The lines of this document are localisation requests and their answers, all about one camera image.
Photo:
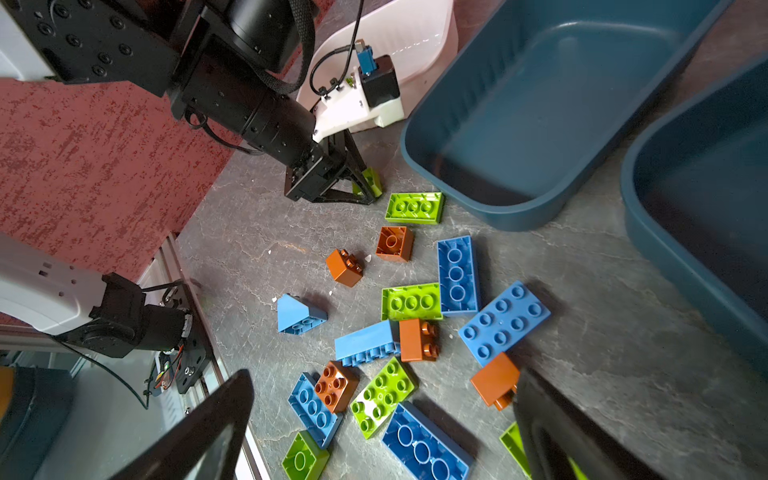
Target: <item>blue connector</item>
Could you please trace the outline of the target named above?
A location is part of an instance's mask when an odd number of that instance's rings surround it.
[[[328,320],[328,314],[307,301],[284,294],[277,300],[277,331],[301,335]]]
[[[376,61],[373,59],[373,49],[370,45],[366,45],[363,40],[355,42],[355,52],[357,53],[357,61],[360,63],[360,71],[363,75],[370,75],[378,68]]]
[[[400,327],[385,320],[336,339],[336,360],[344,366],[358,366],[400,354]]]
[[[315,379],[309,373],[302,373],[293,387],[288,403],[299,416],[299,420],[310,432],[321,449],[330,445],[333,435],[341,425],[342,413],[331,413],[320,398],[315,395]]]
[[[478,264],[472,238],[440,240],[437,243],[440,280],[440,312],[443,316],[478,312]]]
[[[416,478],[465,480],[473,462],[411,402],[397,405],[382,442]]]
[[[486,366],[550,316],[521,282],[514,282],[459,331],[469,351]]]

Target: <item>screw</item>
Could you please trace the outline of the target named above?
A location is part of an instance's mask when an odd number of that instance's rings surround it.
[[[83,42],[80,41],[80,38],[77,38],[73,34],[67,35],[67,43],[72,45],[73,47],[82,47]]]
[[[123,23],[122,19],[120,17],[111,17],[109,19],[109,22],[112,24],[113,27],[115,27],[117,30],[122,30],[125,28],[125,23]]]
[[[45,22],[38,23],[38,31],[43,35],[55,35],[53,28]]]

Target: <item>green lego brick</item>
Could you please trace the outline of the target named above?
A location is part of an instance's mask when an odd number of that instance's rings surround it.
[[[427,194],[392,194],[384,219],[398,223],[437,225],[442,217],[441,192]]]
[[[442,320],[440,284],[393,286],[382,290],[382,320]]]
[[[362,175],[366,178],[366,182],[368,182],[371,190],[373,190],[373,195],[376,196],[376,198],[381,197],[384,190],[382,189],[382,181],[376,170],[368,167],[362,171]],[[362,190],[360,190],[356,184],[352,184],[352,193],[355,195],[362,195]]]
[[[397,357],[393,357],[352,403],[352,414],[362,436],[370,439],[395,411],[397,404],[414,390],[413,379]]]
[[[290,480],[317,480],[329,457],[328,451],[320,450],[310,433],[302,430],[296,434],[283,460],[283,470]]]
[[[520,429],[518,423],[515,422],[509,426],[509,428],[502,433],[502,436],[498,437],[502,441],[502,444],[509,451],[512,458],[520,465],[525,475],[531,477],[531,467],[528,465],[528,457],[525,456],[525,450],[523,449],[523,439],[520,437]],[[571,463],[571,467],[574,469],[574,474],[577,480],[589,480],[581,469],[576,465],[576,462],[572,458],[568,461]]]

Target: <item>wire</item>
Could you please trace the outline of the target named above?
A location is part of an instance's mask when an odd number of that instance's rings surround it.
[[[109,373],[114,378],[118,379],[118,381],[120,383],[125,385],[125,388],[129,389],[131,391],[131,393],[134,394],[134,396],[136,397],[136,400],[138,400],[139,403],[141,404],[141,407],[144,408],[144,410],[149,410],[149,391],[147,391],[147,393],[146,393],[146,395],[147,395],[147,402],[146,403],[142,402],[141,401],[141,397],[139,396],[138,393],[136,393],[136,390],[134,390],[134,387],[128,385],[128,382],[123,380],[123,378],[121,376],[119,376],[117,373],[115,373],[112,370],[110,370],[109,367],[106,367],[106,366],[102,365],[101,363],[99,363],[96,360],[92,359],[90,356],[85,355],[84,353],[80,353],[79,351],[73,349],[72,347],[70,347],[66,343],[62,342],[61,340],[57,339],[56,337],[51,336],[51,335],[49,335],[49,337],[51,338],[51,340],[53,340],[54,342],[56,342],[59,345],[63,346],[64,348],[66,348],[70,352],[78,354],[79,356],[83,357],[84,359],[86,359],[87,361],[93,363],[96,366],[100,366],[102,369],[104,369],[105,372]]]
[[[192,115],[194,115],[197,118],[197,124],[192,123]],[[202,128],[203,131],[207,133],[209,137],[213,138],[217,143],[223,145],[224,147],[231,148],[232,150],[241,151],[244,154],[249,154],[253,156],[264,154],[263,151],[258,150],[256,148],[251,150],[249,148],[241,147],[240,145],[231,144],[230,142],[224,140],[222,137],[219,137],[218,135],[216,135],[216,133],[214,133],[214,131],[210,129],[210,125],[208,124],[208,116],[206,116],[205,114],[187,110],[184,112],[184,118],[186,118],[187,123],[190,125],[190,128],[192,130],[197,130],[198,128]]]
[[[339,85],[341,82],[344,81],[344,78],[346,77],[346,72],[349,70],[349,62],[352,60],[352,52],[355,50],[355,40],[357,39],[357,29],[360,26],[360,19],[362,17],[362,2],[363,2],[363,0],[360,0],[360,5],[357,8],[357,19],[355,20],[355,28],[352,31],[352,41],[346,47],[340,47],[340,48],[344,48],[344,49],[346,49],[348,51],[348,53],[346,55],[346,63],[344,64],[344,71],[341,72],[341,77],[339,77],[339,80],[336,80],[335,78],[331,79],[331,90],[336,88],[337,85]],[[325,60],[327,60],[329,57],[331,57],[332,55],[335,55],[335,54],[336,53],[331,53],[329,55],[326,54],[325,56],[323,56],[317,62],[315,67],[312,69],[312,74],[310,75],[310,88],[312,89],[312,91],[315,94],[317,94],[317,95],[319,95],[321,97],[325,96],[328,93],[328,89],[325,88],[325,87],[320,87],[319,90],[316,90],[314,85],[313,85],[313,83],[312,83],[312,77],[315,74],[315,70],[317,70],[317,66],[320,65]]]

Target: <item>marble surface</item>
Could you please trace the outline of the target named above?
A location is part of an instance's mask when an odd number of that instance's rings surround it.
[[[462,43],[495,3],[456,3]],[[337,0],[329,18],[343,25],[354,5]],[[737,0],[644,125],[768,49],[767,19],[765,2]],[[253,377],[251,425],[270,475],[285,478],[280,463],[302,429],[286,401],[299,374],[334,358],[336,337],[378,321],[383,287],[436,281],[437,240],[470,234],[483,303],[522,280],[553,312],[511,351],[520,367],[538,370],[666,478],[766,478],[768,382],[627,238],[619,171],[644,125],[547,225],[501,232],[447,201],[441,224],[414,226],[410,263],[374,255],[353,288],[335,283],[324,259],[337,247],[361,260],[373,254],[387,196],[370,207],[293,203],[282,195],[279,163],[236,154],[179,241],[224,362]],[[402,122],[355,139],[388,192],[434,190],[402,159],[401,131]],[[329,321],[302,336],[278,334],[275,299],[283,293],[313,301]],[[475,458],[470,478],[522,480],[498,440],[515,420],[512,408],[487,408],[469,383],[479,366],[458,338],[467,320],[441,322],[439,360],[411,364],[419,379],[412,401]],[[384,364],[358,369],[361,385]],[[408,478],[381,436],[364,441],[348,412],[323,478]]]

